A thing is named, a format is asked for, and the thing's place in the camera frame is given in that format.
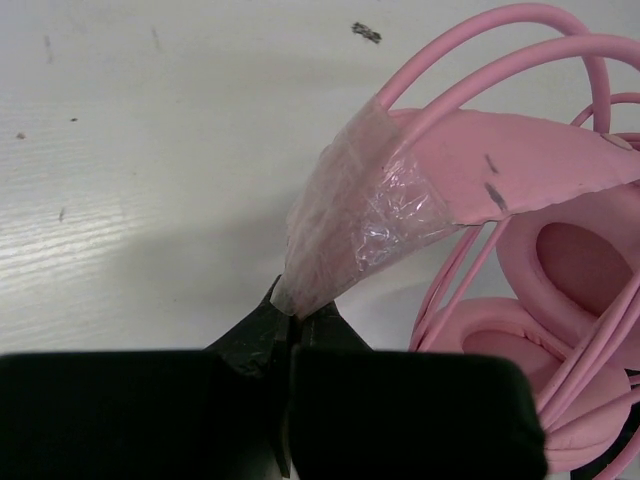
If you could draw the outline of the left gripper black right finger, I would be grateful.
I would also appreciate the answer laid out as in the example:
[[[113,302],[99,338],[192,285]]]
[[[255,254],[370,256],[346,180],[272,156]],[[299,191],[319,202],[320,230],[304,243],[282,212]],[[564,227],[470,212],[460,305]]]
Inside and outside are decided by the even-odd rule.
[[[294,316],[293,320],[292,355],[295,360],[304,356],[343,360],[373,353],[373,349],[341,315],[335,302],[304,319]]]

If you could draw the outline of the pink headphones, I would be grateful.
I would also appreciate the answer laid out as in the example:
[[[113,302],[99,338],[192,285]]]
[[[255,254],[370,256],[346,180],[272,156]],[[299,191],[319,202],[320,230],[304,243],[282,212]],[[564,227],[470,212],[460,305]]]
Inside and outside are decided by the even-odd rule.
[[[480,68],[423,108],[396,100],[454,48],[536,23],[558,37]],[[467,108],[552,61],[584,62],[592,101],[572,122]],[[610,130],[606,63],[639,63],[636,40],[594,34],[545,4],[498,7],[430,42],[319,157],[287,220],[271,296],[306,318],[352,286],[453,233],[427,290],[414,352],[495,353],[528,374],[552,472],[602,456],[639,402],[639,136]]]

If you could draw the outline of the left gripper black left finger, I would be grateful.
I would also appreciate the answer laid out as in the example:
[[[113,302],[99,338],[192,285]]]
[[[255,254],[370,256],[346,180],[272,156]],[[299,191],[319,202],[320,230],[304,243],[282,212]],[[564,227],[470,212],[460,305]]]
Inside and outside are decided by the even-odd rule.
[[[214,357],[204,417],[208,475],[289,475],[287,407],[292,318],[273,287],[206,352]]]

